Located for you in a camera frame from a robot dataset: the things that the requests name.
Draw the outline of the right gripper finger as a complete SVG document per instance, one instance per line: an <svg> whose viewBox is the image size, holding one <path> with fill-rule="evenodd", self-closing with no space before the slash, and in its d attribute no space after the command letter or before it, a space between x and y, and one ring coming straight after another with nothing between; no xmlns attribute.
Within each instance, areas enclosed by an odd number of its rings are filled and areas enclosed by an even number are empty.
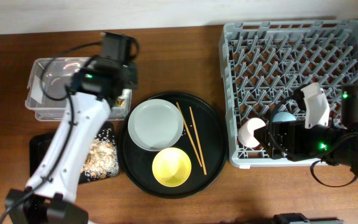
<svg viewBox="0 0 358 224"><path fill-rule="evenodd" d="M258 142L269 142L273 140L273 125L263 126L254 130L254 137Z"/></svg>
<svg viewBox="0 0 358 224"><path fill-rule="evenodd" d="M260 143L257 147L257 150L262 152L263 158L275 159L275 149L270 146L269 144L265 146L264 144Z"/></svg>

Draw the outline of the clear plastic bin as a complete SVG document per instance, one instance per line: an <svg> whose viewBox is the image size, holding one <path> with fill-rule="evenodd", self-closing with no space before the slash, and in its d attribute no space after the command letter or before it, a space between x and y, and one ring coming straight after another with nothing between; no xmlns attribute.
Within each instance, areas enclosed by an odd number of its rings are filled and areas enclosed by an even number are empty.
<svg viewBox="0 0 358 224"><path fill-rule="evenodd" d="M39 121L60 121L69 112L68 100L60 101L67 95L66 86L71 85L72 75L88 61L88 57L62 57L48 64L49 58L39 58L34 61L27 84L28 95L25 107L35 112ZM79 118L85 110L91 108L105 109L109 121L124 120L131 109L132 91L125 89L118 98L125 98L126 105L117 107L116 102L111 106L107 102L97 100L97 96L77 92L72 97L75 118Z"/></svg>

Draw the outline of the pink plastic cup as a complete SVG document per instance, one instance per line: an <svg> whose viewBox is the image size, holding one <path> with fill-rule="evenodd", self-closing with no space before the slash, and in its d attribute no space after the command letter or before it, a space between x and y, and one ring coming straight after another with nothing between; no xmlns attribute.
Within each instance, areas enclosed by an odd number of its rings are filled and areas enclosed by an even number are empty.
<svg viewBox="0 0 358 224"><path fill-rule="evenodd" d="M245 122L238 132L238 140L244 147L257 147L260 143L254 137L256 129L266 126L266 123L260 118L251 118Z"/></svg>

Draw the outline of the black device at bottom edge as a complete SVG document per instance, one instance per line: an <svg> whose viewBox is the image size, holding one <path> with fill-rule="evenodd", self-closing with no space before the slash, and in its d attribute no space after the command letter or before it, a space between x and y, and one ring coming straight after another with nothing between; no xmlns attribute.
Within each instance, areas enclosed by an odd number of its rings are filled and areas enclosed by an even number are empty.
<svg viewBox="0 0 358 224"><path fill-rule="evenodd" d="M312 219L302 213L281 213L273 216L273 224L345 224L344 220L335 218Z"/></svg>

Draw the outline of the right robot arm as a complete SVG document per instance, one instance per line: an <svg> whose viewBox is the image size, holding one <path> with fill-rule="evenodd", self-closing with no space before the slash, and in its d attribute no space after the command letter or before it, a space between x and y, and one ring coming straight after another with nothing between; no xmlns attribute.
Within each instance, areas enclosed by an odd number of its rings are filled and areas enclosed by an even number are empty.
<svg viewBox="0 0 358 224"><path fill-rule="evenodd" d="M293 162L314 159L315 163L348 166L358 180L358 84L343 85L340 96L341 128L329 123L324 90L311 83L280 102L295 100L306 113L303 121L270 120L254 131L254 137L270 154L280 151Z"/></svg>

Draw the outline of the grey round plate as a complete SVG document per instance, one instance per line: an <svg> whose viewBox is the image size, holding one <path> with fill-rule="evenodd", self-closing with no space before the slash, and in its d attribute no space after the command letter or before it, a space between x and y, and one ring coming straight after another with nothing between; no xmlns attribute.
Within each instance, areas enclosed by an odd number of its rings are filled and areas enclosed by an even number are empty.
<svg viewBox="0 0 358 224"><path fill-rule="evenodd" d="M128 133L132 141L146 151L161 151L181 137L184 124L179 109L162 99L146 100L129 116Z"/></svg>

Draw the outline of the grey dishwasher rack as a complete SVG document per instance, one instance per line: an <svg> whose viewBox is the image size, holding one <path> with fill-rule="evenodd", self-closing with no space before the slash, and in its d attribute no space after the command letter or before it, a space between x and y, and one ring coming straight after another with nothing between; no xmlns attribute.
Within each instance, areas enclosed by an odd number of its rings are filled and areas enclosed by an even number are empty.
<svg viewBox="0 0 358 224"><path fill-rule="evenodd" d="M341 87L358 83L358 20L229 22L219 40L229 162L237 168L290 166L284 154L245 147L240 127L270 112L296 88L316 82L341 125Z"/></svg>

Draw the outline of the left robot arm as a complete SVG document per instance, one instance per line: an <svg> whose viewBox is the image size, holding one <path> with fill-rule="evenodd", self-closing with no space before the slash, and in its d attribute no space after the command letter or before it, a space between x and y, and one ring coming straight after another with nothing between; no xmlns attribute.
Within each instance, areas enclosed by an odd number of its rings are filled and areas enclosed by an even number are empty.
<svg viewBox="0 0 358 224"><path fill-rule="evenodd" d="M80 170L117 99L138 87L138 41L110 32L102 36L100 54L90 57L65 86L61 100L66 108L52 142L24 190L8 192L0 223L6 217L13 223L90 222L88 212L75 205Z"/></svg>

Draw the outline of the blue plastic cup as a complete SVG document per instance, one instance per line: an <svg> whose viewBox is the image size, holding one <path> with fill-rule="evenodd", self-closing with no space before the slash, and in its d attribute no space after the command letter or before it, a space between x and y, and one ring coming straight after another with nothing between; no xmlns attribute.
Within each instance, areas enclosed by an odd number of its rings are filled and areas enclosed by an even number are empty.
<svg viewBox="0 0 358 224"><path fill-rule="evenodd" d="M291 113L286 111L278 112L272 120L273 123L287 121L296 121L296 118Z"/></svg>

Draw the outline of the scattered food scraps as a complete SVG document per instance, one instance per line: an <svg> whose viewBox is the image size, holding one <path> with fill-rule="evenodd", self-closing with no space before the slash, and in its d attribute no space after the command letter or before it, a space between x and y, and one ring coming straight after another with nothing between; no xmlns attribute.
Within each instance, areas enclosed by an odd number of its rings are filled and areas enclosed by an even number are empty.
<svg viewBox="0 0 358 224"><path fill-rule="evenodd" d="M81 168L80 184L118 176L120 171L113 128L103 128L95 136Z"/></svg>

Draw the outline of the brown gold snack wrapper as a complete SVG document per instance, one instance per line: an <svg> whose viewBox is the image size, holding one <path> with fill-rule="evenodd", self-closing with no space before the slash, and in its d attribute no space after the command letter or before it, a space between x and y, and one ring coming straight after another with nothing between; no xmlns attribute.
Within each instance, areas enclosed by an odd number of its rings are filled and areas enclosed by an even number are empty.
<svg viewBox="0 0 358 224"><path fill-rule="evenodd" d="M117 107L124 107L126 105L126 99L125 98L117 98L116 100L116 106Z"/></svg>

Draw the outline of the yellow bowl with food scraps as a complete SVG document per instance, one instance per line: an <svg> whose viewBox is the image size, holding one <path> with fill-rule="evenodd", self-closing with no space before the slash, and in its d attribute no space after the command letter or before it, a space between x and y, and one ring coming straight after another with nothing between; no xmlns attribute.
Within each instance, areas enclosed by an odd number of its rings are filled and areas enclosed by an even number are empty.
<svg viewBox="0 0 358 224"><path fill-rule="evenodd" d="M191 160L187 153L175 147L161 150L152 162L155 179L166 187L184 184L191 174L191 168Z"/></svg>

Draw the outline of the wooden chopstick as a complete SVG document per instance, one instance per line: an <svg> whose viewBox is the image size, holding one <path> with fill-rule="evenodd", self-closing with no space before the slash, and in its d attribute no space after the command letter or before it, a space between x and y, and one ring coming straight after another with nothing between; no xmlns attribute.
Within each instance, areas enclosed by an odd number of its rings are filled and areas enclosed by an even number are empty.
<svg viewBox="0 0 358 224"><path fill-rule="evenodd" d="M200 159L200 157L199 157L199 155L198 155L198 153L197 153L197 149L196 149L196 146L195 146L195 144L194 144L193 138L192 138L192 136L191 136L191 134L190 134L190 131L189 131L188 126L187 126L187 123L186 123L186 121L185 121L185 117L184 117L184 115L183 115L183 113L182 113L182 111L181 111L180 105L179 105L178 102L176 102L175 104L176 104L176 106L177 106L179 112L181 113L181 116L182 116L182 119L183 119L183 124L184 124L185 130L186 130L186 133L187 133L188 138L189 138L189 140L190 140L190 142L191 142L191 146L192 146L192 148L193 148L193 150L194 150L194 153L195 153L195 155L196 155L196 158L197 158L197 160L198 160L198 163L199 163L200 167L203 167L203 166L202 166L202 163L201 163L201 159Z"/></svg>
<svg viewBox="0 0 358 224"><path fill-rule="evenodd" d="M199 139L199 135L198 135L198 130L197 130L196 122L195 122L195 117L194 117L193 110L192 110L191 106L189 106L189 110L190 110L190 114L191 114L191 120L192 120L192 123L193 123L193 129L195 131L196 142L197 142L198 150L199 150L199 154L200 154L201 166L203 168L204 175L207 175L208 173L206 171L206 166L205 166L205 163L204 163L204 157L203 157L203 152L202 152L202 148L201 148L201 143L200 143L200 139Z"/></svg>

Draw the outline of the black rectangular tray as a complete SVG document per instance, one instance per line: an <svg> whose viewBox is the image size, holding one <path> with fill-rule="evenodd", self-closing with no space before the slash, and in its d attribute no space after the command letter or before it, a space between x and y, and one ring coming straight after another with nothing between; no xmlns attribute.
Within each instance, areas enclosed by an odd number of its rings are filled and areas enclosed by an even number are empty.
<svg viewBox="0 0 358 224"><path fill-rule="evenodd" d="M102 128L113 128L114 126L110 122L105 122ZM47 149L52 142L54 133L42 134L33 137L29 143L29 154L30 154L30 176L33 175L35 170L38 168L42 161Z"/></svg>

